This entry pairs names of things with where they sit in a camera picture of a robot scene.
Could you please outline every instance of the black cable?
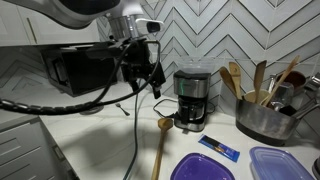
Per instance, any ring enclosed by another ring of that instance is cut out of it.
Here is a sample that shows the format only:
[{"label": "black cable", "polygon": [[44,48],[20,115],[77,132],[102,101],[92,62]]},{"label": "black cable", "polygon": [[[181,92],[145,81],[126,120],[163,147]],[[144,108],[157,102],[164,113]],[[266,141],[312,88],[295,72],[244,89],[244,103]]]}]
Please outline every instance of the black cable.
[{"label": "black cable", "polygon": [[128,176],[131,172],[131,169],[133,167],[134,162],[136,161],[137,158],[137,154],[138,154],[138,133],[137,133],[137,129],[138,129],[138,94],[136,96],[136,101],[135,101],[135,105],[134,105],[134,154],[132,157],[132,160],[130,162],[130,165],[127,169],[127,172],[123,178],[123,180],[128,179]]},{"label": "black cable", "polygon": [[108,79],[108,82],[106,83],[106,87],[104,88],[103,92],[92,102],[87,102],[84,104],[78,104],[73,106],[67,106],[67,107],[41,107],[41,106],[35,106],[35,105],[26,105],[23,103],[15,103],[9,100],[1,99],[0,98],[0,108],[12,111],[12,112],[18,112],[18,113],[25,113],[25,114],[35,114],[35,115],[66,115],[66,114],[73,114],[73,113],[79,113],[85,110],[89,110],[95,106],[97,106],[98,102],[106,95],[108,92],[112,79],[118,72],[120,65],[124,59],[124,56],[127,54],[127,51],[129,48],[135,44],[136,42],[130,42],[128,46],[125,47],[124,51],[121,53],[121,55],[118,58],[118,63],[116,64],[111,77]]},{"label": "black cable", "polygon": [[164,101],[171,101],[171,102],[178,102],[178,101],[175,101],[175,100],[171,100],[171,99],[163,99],[161,101],[159,101],[156,105],[153,106],[153,110],[162,118],[174,118],[174,113],[173,114],[170,114],[168,116],[165,116],[163,114],[160,113],[160,111],[156,110],[156,107],[161,104],[162,102]]},{"label": "black cable", "polygon": [[110,100],[110,101],[105,101],[105,102],[100,102],[100,103],[97,103],[96,106],[105,106],[105,105],[109,105],[109,104],[113,104],[113,103],[116,103],[116,102],[119,102],[119,101],[123,101],[125,99],[128,99],[138,93],[140,93],[148,84],[149,82],[153,79],[154,75],[155,75],[155,72],[160,64],[160,51],[161,51],[161,45],[160,45],[160,42],[159,41],[145,41],[144,43],[147,43],[147,44],[158,44],[158,57],[157,57],[157,62],[156,62],[156,65],[149,77],[149,79],[139,88],[137,89],[136,91],[126,95],[126,96],[123,96],[121,98],[118,98],[118,99],[114,99],[114,100]]},{"label": "black cable", "polygon": [[208,102],[208,104],[211,104],[212,105],[212,107],[213,107],[213,110],[212,111],[210,111],[210,112],[207,112],[207,114],[212,114],[214,111],[216,111],[216,106],[212,103],[212,102]]}]

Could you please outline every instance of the plastic food container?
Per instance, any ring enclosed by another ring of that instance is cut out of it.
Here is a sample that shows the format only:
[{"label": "plastic food container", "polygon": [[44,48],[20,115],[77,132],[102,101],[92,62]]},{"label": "plastic food container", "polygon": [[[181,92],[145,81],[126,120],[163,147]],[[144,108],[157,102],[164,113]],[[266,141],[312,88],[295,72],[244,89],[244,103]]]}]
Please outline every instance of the plastic food container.
[{"label": "plastic food container", "polygon": [[199,153],[185,156],[171,174],[170,180],[234,180],[234,176],[222,164]]},{"label": "plastic food container", "polygon": [[310,173],[290,153],[274,148],[250,150],[251,170],[259,180],[313,180]]}]

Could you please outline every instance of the coffee maker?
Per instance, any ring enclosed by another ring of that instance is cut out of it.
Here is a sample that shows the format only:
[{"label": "coffee maker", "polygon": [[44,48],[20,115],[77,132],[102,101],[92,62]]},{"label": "coffee maker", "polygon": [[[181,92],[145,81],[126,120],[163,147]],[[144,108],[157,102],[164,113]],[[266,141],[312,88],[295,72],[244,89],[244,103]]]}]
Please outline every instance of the coffee maker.
[{"label": "coffee maker", "polygon": [[202,131],[207,117],[211,74],[189,74],[179,70],[173,77],[174,93],[178,95],[174,125],[194,132]]}]

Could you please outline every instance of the wooden utensil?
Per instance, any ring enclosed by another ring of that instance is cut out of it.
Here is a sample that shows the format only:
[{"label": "wooden utensil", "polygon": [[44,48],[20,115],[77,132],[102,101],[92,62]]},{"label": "wooden utensil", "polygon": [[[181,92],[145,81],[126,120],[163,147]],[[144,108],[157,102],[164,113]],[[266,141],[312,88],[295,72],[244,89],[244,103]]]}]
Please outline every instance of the wooden utensil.
[{"label": "wooden utensil", "polygon": [[161,118],[158,120],[158,126],[161,129],[161,136],[160,136],[160,142],[159,142],[158,151],[157,151],[157,157],[156,157],[156,160],[155,160],[154,166],[153,166],[151,180],[158,180],[158,178],[159,178],[161,159],[162,159],[162,153],[163,153],[164,138],[165,138],[166,132],[170,128],[172,128],[173,121],[172,121],[172,119],[169,119],[169,118]]},{"label": "wooden utensil", "polygon": [[260,88],[261,88],[261,84],[263,81],[263,76],[264,76],[264,71],[266,69],[266,65],[267,65],[267,61],[264,60],[262,62],[260,62],[257,67],[256,67],[256,72],[254,74],[254,79],[253,79],[253,86],[254,86],[254,90],[255,90],[255,100],[254,103],[258,103],[258,99],[259,99],[259,92],[260,92]]},{"label": "wooden utensil", "polygon": [[227,85],[227,87],[230,89],[230,91],[233,93],[233,95],[235,97],[237,97],[236,90],[235,90],[235,87],[233,84],[233,80],[232,80],[232,77],[231,77],[228,69],[223,66],[219,69],[219,73],[220,73],[222,81]]},{"label": "wooden utensil", "polygon": [[237,63],[235,62],[229,62],[229,70],[230,70],[230,74],[233,80],[233,84],[236,90],[236,95],[238,99],[242,99],[241,97],[241,88],[240,88],[240,84],[241,84],[241,70],[240,67]]},{"label": "wooden utensil", "polygon": [[282,76],[280,78],[280,80],[276,83],[276,85],[274,86],[274,88],[272,89],[270,95],[268,96],[268,98],[264,101],[264,103],[262,104],[262,106],[267,106],[268,103],[270,102],[272,96],[274,95],[274,93],[277,91],[278,87],[280,86],[280,84],[284,81],[284,79],[286,79],[286,77],[290,74],[290,72],[292,71],[292,69],[294,68],[294,66],[298,63],[300,59],[300,56],[296,56],[291,63],[289,64],[289,66],[287,67],[287,69],[282,73]]}]

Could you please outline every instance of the kitchen counter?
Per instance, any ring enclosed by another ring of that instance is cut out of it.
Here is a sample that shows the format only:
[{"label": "kitchen counter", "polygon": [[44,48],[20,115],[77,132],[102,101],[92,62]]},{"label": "kitchen counter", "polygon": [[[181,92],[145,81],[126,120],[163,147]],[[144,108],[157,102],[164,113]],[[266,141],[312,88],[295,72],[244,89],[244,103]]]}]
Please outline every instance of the kitchen counter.
[{"label": "kitchen counter", "polygon": [[[91,101],[99,95],[95,91],[77,98],[60,93],[52,87],[33,87],[29,91],[16,92],[1,98],[14,99],[27,104],[63,106]],[[128,84],[118,83],[111,87],[103,100],[111,100],[131,92]],[[134,163],[131,179],[150,179],[160,138],[157,125],[159,116],[153,106],[153,94],[144,90],[139,94],[138,138],[139,152]],[[41,116],[41,119],[60,146],[70,164],[85,180],[122,179],[134,153],[134,102],[135,97],[122,101],[121,106],[131,115],[125,116],[115,105],[105,106],[99,113],[83,116]],[[162,114],[172,114],[177,104],[165,101],[157,108]],[[23,116],[22,114],[0,111],[1,121]],[[240,151],[235,163],[208,147],[198,143],[201,134],[214,138],[221,143]],[[255,146],[272,147],[247,137],[235,126],[235,118],[214,112],[208,116],[205,129],[201,133],[185,133],[173,127],[168,131],[159,179],[170,179],[171,173],[180,160],[189,153],[202,153],[226,166],[237,180],[250,180],[249,150]],[[276,147],[290,152],[312,174],[312,165],[320,155],[319,142],[299,137],[288,140],[285,147]]]}]

